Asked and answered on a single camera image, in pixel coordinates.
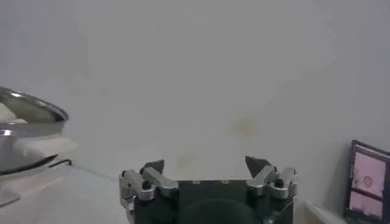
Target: white table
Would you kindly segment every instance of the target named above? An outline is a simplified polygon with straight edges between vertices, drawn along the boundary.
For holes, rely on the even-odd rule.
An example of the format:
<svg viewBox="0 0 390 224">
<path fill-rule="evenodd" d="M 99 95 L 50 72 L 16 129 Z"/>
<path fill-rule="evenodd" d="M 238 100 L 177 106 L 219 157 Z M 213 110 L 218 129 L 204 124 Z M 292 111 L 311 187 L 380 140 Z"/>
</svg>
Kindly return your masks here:
<svg viewBox="0 0 390 224">
<path fill-rule="evenodd" d="M 62 181 L 0 208 L 1 224 L 128 224 L 118 183 L 75 167 Z"/>
</svg>

